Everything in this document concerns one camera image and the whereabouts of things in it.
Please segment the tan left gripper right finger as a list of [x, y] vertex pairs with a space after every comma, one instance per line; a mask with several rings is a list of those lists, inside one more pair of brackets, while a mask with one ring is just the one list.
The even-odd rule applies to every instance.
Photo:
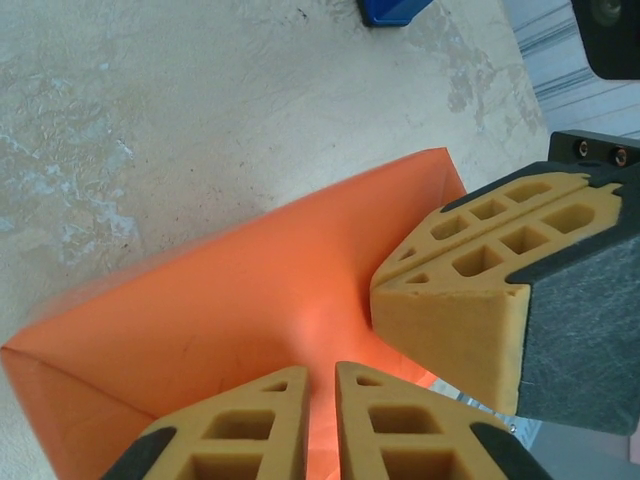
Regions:
[[495, 416], [371, 367], [335, 367], [341, 480], [551, 480]]

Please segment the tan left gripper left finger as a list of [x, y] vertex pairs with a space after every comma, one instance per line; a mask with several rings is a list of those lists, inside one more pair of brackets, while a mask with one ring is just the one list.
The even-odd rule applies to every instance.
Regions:
[[305, 480], [308, 369], [293, 366], [153, 422], [101, 480]]

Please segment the orange wrapping paper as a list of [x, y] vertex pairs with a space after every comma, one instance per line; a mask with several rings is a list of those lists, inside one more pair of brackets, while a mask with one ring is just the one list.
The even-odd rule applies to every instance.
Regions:
[[445, 149], [418, 152], [53, 301], [0, 358], [56, 476], [98, 480], [157, 418], [302, 365], [308, 480], [338, 480], [335, 364], [434, 380], [372, 332], [371, 276], [463, 192]]

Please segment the blue tape dispenser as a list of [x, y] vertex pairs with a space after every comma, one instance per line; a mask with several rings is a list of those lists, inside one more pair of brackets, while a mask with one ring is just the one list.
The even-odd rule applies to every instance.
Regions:
[[404, 27], [434, 0], [357, 0], [365, 25]]

